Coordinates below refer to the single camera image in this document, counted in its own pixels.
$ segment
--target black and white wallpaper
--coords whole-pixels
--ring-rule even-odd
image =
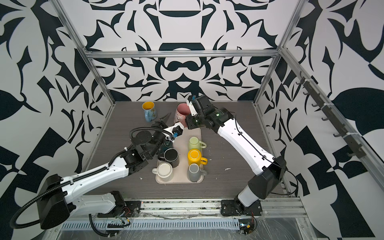
[[[287,44],[376,153],[384,158],[383,1],[309,0]],[[384,192],[299,79],[279,62],[260,99],[276,152],[299,180],[301,197],[319,239],[384,239]],[[292,189],[296,182],[287,177]]]
[[[82,171],[110,108],[47,0],[0,2],[1,239],[32,239],[39,225],[9,220],[53,174]],[[18,222],[38,219],[36,204]]]
[[[63,0],[88,50],[277,48],[298,0]]]
[[[94,63],[116,101],[253,100],[272,57],[103,58]]]

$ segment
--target pink mug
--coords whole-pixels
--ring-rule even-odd
[[[174,123],[180,122],[181,124],[183,124],[184,127],[187,127],[187,124],[185,123],[185,118],[189,114],[191,114],[189,106],[186,103],[180,103],[179,105],[177,105],[176,108]]]

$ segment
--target robotic arm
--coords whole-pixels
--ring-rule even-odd
[[[258,199],[265,197],[280,183],[286,162],[282,157],[274,158],[260,147],[237,123],[225,108],[216,109],[208,97],[189,97],[187,104],[191,114],[187,116],[188,129],[207,127],[226,139],[247,161],[255,176],[235,197],[234,209],[243,213]],[[151,127],[132,129],[132,144],[117,153],[109,163],[86,172],[61,178],[57,174],[46,179],[39,195],[18,210],[10,221],[12,228],[24,228],[40,223],[41,229],[53,228],[68,217],[99,213],[99,217],[116,217],[123,213],[125,202],[121,194],[112,191],[104,195],[84,195],[112,180],[131,175],[153,159],[156,154],[169,148],[174,139],[183,132],[183,125],[176,123],[168,127],[156,122]],[[39,220],[17,224],[16,220],[31,204],[37,202]]]

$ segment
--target yellow mug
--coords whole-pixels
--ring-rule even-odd
[[[202,157],[201,152],[194,148],[188,152],[188,165],[191,165],[192,163],[196,163],[197,165],[206,165],[208,163],[208,159]]]

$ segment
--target blue mug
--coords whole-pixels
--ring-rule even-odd
[[[157,117],[157,111],[153,102],[145,102],[142,105],[144,109],[145,120],[150,122]]]

